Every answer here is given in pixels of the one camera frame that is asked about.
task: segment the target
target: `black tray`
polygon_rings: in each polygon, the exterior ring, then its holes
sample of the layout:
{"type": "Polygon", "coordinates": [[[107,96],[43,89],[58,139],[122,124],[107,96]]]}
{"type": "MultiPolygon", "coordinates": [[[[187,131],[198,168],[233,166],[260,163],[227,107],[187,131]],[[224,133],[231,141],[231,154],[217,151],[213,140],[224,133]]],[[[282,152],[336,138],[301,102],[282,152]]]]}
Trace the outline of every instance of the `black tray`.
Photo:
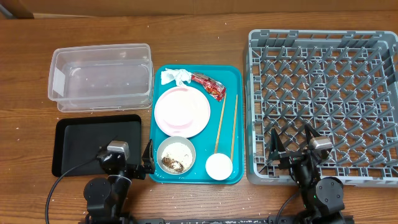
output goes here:
{"type": "MultiPolygon", "coordinates": [[[[141,118],[134,115],[67,118],[57,123],[52,174],[60,177],[68,169],[92,159],[100,147],[112,140],[129,144],[128,164],[141,163],[141,118]]],[[[98,162],[75,169],[67,176],[104,174],[98,162]]]]}

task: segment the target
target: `metal bowl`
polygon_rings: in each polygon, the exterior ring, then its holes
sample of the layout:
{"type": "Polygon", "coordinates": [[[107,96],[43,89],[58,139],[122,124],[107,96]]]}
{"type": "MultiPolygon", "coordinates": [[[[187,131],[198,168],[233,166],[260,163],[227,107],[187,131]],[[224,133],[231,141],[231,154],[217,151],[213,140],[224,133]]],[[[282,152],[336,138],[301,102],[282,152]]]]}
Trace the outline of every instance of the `metal bowl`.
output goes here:
{"type": "Polygon", "coordinates": [[[165,139],[165,140],[160,144],[159,148],[157,148],[156,161],[157,161],[159,167],[160,167],[164,172],[166,172],[166,173],[168,173],[168,174],[180,175],[180,174],[186,173],[188,170],[191,169],[191,167],[192,167],[193,164],[195,163],[195,159],[196,159],[196,158],[197,158],[197,152],[196,152],[196,150],[195,150],[195,147],[193,146],[193,144],[192,144],[191,141],[189,141],[188,139],[186,139],[186,138],[184,138],[184,137],[180,137],[180,136],[172,136],[172,137],[169,137],[169,138],[165,139]],[[163,154],[164,149],[165,149],[169,144],[173,144],[173,143],[176,143],[176,142],[179,142],[179,143],[182,143],[182,144],[188,146],[188,148],[191,150],[191,153],[192,153],[192,163],[191,163],[191,165],[188,167],[187,170],[185,170],[185,171],[183,171],[183,172],[181,172],[181,173],[172,173],[172,172],[170,172],[170,171],[166,168],[166,166],[163,165],[163,163],[162,163],[162,154],[163,154]]]}

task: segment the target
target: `wooden chopstick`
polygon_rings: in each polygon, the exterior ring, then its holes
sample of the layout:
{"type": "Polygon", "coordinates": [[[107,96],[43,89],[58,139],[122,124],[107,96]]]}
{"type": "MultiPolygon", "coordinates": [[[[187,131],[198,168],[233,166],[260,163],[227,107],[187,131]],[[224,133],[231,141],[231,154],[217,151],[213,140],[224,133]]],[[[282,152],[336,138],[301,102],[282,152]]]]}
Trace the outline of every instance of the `wooden chopstick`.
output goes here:
{"type": "Polygon", "coordinates": [[[235,127],[236,127],[236,110],[238,108],[238,95],[235,101],[235,115],[234,115],[234,128],[232,130],[232,145],[231,145],[231,161],[234,159],[234,144],[235,144],[235,127]]]}
{"type": "Polygon", "coordinates": [[[226,101],[226,93],[225,93],[225,96],[224,96],[223,109],[221,109],[220,124],[218,125],[218,133],[217,133],[217,139],[216,139],[216,147],[215,147],[215,150],[214,150],[214,153],[215,153],[215,154],[217,153],[217,149],[218,149],[218,140],[220,139],[221,125],[223,124],[223,116],[224,116],[225,101],[226,101]]]}

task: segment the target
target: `red wrapper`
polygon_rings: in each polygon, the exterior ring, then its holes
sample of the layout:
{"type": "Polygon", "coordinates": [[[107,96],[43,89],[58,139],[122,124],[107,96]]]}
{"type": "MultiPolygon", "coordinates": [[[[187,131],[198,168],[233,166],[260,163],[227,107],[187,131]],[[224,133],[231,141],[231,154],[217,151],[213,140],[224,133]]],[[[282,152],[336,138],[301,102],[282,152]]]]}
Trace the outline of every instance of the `red wrapper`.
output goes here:
{"type": "Polygon", "coordinates": [[[224,98],[226,88],[219,81],[201,73],[193,73],[191,80],[202,84],[205,90],[217,101],[221,101],[224,98]]]}

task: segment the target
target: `plastic storage bin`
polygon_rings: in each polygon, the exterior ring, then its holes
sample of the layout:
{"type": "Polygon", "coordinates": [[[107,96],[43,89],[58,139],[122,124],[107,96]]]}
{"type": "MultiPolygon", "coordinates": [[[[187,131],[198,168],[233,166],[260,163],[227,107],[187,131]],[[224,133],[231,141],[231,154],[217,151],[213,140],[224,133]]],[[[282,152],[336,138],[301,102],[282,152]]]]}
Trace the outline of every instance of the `plastic storage bin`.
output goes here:
{"type": "Polygon", "coordinates": [[[50,67],[49,99],[61,112],[149,108],[152,76],[147,44],[57,49],[50,67]]]}

